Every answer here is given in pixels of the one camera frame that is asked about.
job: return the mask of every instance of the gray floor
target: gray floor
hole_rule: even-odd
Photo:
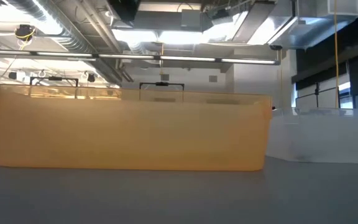
[[[0,168],[0,223],[358,223],[358,164],[262,172]]]

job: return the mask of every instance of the yellow cable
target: yellow cable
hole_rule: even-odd
[[[283,100],[283,49],[280,50],[280,96],[281,96],[281,108],[284,108],[284,100]]]
[[[19,50],[23,50],[23,49],[24,49],[25,45],[26,45],[27,42],[29,41],[29,37],[30,37],[30,36],[28,36],[28,37],[25,38],[25,42],[23,43],[22,47],[20,47]]]
[[[337,34],[337,0],[334,0],[334,27],[335,27],[335,66],[336,66],[336,91],[335,91],[335,108],[339,108],[338,101],[338,80],[339,80],[339,61],[338,61],[338,34]]]
[[[36,29],[34,29],[34,30],[31,32],[31,34],[27,34],[27,35],[24,35],[24,36],[18,36],[18,35],[16,35],[16,30],[15,30],[15,36],[16,36],[17,38],[24,39],[24,38],[29,38],[30,36],[32,36],[32,35],[34,34],[34,32],[35,32]]]

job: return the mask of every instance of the window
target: window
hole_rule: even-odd
[[[353,98],[351,95],[350,82],[339,86],[339,102],[342,109],[353,109]]]
[[[353,99],[352,96],[341,97],[341,109],[353,109]]]

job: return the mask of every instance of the ceiling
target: ceiling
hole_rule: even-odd
[[[93,52],[97,53],[118,53],[124,51],[124,53],[131,54],[131,49],[124,41],[117,41],[114,34],[111,32],[112,21],[110,15],[114,12],[108,6],[107,0],[88,0],[80,3],[83,8],[79,7],[80,0],[39,0],[40,2],[46,2],[50,5],[56,6],[55,10],[61,19],[64,19],[69,32],[78,34],[80,39],[83,39],[87,45],[89,45]],[[188,0],[186,3],[180,0],[142,0],[143,6],[140,10],[153,10],[153,11],[165,11],[171,13],[175,12],[175,8],[179,11],[180,8],[189,8],[187,4],[193,5],[196,9],[200,9],[203,12],[213,8],[213,6],[225,6],[229,3],[236,4],[237,1],[229,0]],[[261,24],[255,34],[257,39],[263,39],[266,35],[272,35],[276,33],[283,25],[289,21],[292,14],[291,0],[278,0],[273,11],[267,15],[268,18]],[[13,32],[20,24],[31,24],[33,26],[40,25],[31,15],[23,14],[18,10],[9,8],[8,6],[0,6],[0,49],[3,50],[19,50],[21,42],[13,35]],[[271,34],[267,34],[264,27],[268,26]],[[291,35],[288,34],[285,37],[291,39]],[[35,33],[29,45],[24,47],[24,50],[34,51],[51,51],[51,52],[66,52],[61,44],[59,44],[58,35],[52,36],[44,34],[41,29],[38,29]],[[257,59],[277,59],[277,53],[270,50],[267,45],[247,45],[244,42],[210,42],[203,44],[165,44],[163,47],[161,44],[153,42],[143,43],[143,47],[151,54],[160,54],[163,50],[164,55],[175,56],[192,56],[192,57],[229,57],[229,58],[257,58]],[[9,58],[0,58],[0,75],[2,75],[3,69],[7,68],[12,62]],[[116,60],[105,60],[104,65],[108,66],[108,69],[123,70],[126,67],[159,67],[160,63],[149,63],[141,60],[123,60],[122,64],[117,63]],[[45,70],[50,75],[62,75],[65,74],[70,77],[77,77],[80,79],[81,85],[91,86],[106,86],[112,81],[106,78],[105,70],[95,69],[95,64],[90,62],[80,61],[59,61],[59,60],[39,60],[38,58],[17,59],[12,64],[11,70],[24,70],[27,73],[35,74],[40,70]],[[204,63],[204,62],[182,62],[182,61],[166,61],[163,63],[164,67],[173,68],[213,68],[220,69],[221,72],[225,72],[227,66],[222,63]],[[98,78],[95,83],[88,83],[84,79],[85,72],[93,72],[98,74]],[[131,82],[130,78],[127,78],[122,72],[119,74],[122,81],[114,81],[119,84],[120,82]],[[5,78],[1,79],[1,82],[9,82]]]

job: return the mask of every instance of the silver ductwork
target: silver ductwork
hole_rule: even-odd
[[[71,23],[52,0],[4,0],[16,9],[31,15],[39,23],[37,27],[46,34],[61,35],[55,38],[69,52],[95,53],[94,47],[81,32]],[[122,82],[122,75],[102,59],[86,62],[97,69],[103,78],[110,83]]]
[[[290,0],[279,0],[278,4]],[[358,18],[358,0],[337,1],[334,11],[334,0],[297,0],[293,1],[294,23],[283,30],[281,36],[272,45],[281,45],[289,49],[307,49],[334,34],[334,13],[337,15],[337,31],[343,29]],[[271,13],[270,21],[278,24],[281,7]]]
[[[142,42],[128,42],[128,47],[131,50],[132,54],[138,55],[155,55],[155,52],[151,52],[144,47]],[[144,60],[148,66],[153,67],[151,65],[160,65],[159,60]]]

